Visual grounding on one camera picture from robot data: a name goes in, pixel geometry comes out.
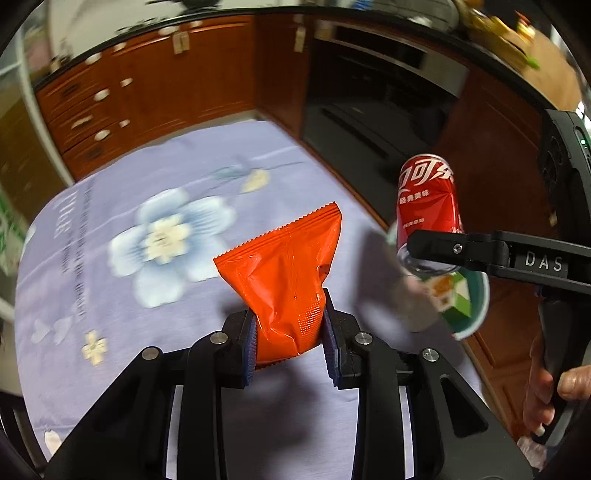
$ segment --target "blue flower print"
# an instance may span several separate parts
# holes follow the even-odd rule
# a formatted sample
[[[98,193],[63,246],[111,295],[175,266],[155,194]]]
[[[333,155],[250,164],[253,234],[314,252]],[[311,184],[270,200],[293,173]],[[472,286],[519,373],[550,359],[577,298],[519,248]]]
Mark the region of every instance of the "blue flower print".
[[[183,189],[170,189],[139,206],[136,225],[109,244],[115,277],[134,275],[134,295],[146,308],[179,300],[186,280],[219,275],[214,257],[226,245],[217,236],[234,223],[236,212],[221,197],[189,201]]]

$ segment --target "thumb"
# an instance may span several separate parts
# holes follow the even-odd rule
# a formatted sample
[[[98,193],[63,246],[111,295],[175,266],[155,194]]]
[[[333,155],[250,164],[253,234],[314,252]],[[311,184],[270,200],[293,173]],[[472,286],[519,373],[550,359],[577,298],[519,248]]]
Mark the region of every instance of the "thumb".
[[[591,397],[591,365],[564,372],[558,382],[558,394],[567,401]]]

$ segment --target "screw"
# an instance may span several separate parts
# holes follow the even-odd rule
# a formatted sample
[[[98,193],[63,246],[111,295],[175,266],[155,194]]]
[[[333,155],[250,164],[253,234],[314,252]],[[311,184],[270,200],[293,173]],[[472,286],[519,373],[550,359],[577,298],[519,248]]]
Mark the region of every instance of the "screw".
[[[160,352],[155,346],[149,346],[142,350],[142,358],[144,360],[154,360],[158,355],[160,355]]]
[[[209,341],[211,343],[215,343],[216,345],[221,345],[228,341],[228,336],[224,332],[215,332],[212,333],[211,337],[209,337]]]
[[[439,360],[439,353],[432,348],[425,348],[425,350],[423,350],[423,358],[429,362],[436,362]]]
[[[359,332],[357,335],[355,335],[355,341],[360,345],[369,345],[374,341],[374,338],[368,333]]]

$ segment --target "can bottom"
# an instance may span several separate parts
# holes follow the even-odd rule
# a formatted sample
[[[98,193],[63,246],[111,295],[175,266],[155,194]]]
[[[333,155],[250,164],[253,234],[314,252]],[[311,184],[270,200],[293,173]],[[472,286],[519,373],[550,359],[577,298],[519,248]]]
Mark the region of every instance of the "can bottom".
[[[398,261],[410,273],[419,278],[426,279],[431,277],[439,277],[448,273],[454,273],[460,269],[458,265],[450,265],[446,263],[431,262],[429,260],[419,260],[411,257],[408,253],[407,244],[398,249]]]

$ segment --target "orange snack bag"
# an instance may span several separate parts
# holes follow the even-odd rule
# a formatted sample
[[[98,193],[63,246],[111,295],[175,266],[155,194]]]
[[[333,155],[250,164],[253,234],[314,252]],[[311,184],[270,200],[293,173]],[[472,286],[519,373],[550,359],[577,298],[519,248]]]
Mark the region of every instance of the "orange snack bag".
[[[341,212],[330,203],[293,223],[213,259],[220,275],[256,314],[256,363],[265,365],[315,347]]]

